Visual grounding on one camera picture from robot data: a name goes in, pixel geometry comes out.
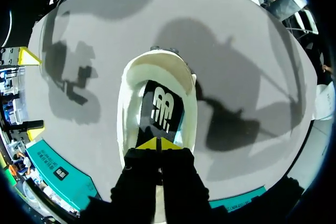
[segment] new balance logo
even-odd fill
[[[169,93],[165,93],[161,87],[157,87],[154,93],[153,105],[156,109],[152,110],[151,118],[158,122],[159,125],[162,126],[162,129],[168,133],[169,123],[167,123],[167,120],[172,118],[174,108],[173,96]]]

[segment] spectator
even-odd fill
[[[29,175],[30,170],[35,168],[30,161],[27,152],[25,152],[24,154],[22,152],[17,152],[16,154],[14,154],[13,160],[13,169],[20,175]]]

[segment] gray platform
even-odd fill
[[[116,119],[123,68],[174,47],[198,79],[195,166],[211,199],[280,179],[306,135],[316,74],[295,39],[250,0],[68,0],[34,28],[30,120],[109,200],[121,165]]]

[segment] teal banner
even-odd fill
[[[225,199],[212,200],[209,203],[212,208],[224,206],[228,212],[232,212],[250,203],[254,197],[260,196],[264,192],[266,192],[266,189],[264,187],[259,187],[258,189],[255,189],[245,194]]]
[[[27,152],[41,178],[70,206],[85,209],[88,197],[97,195],[91,177],[65,161],[46,141],[37,142]]]

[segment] shoe insole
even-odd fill
[[[142,98],[136,147],[153,137],[174,142],[184,114],[182,98],[156,81],[148,81]]]

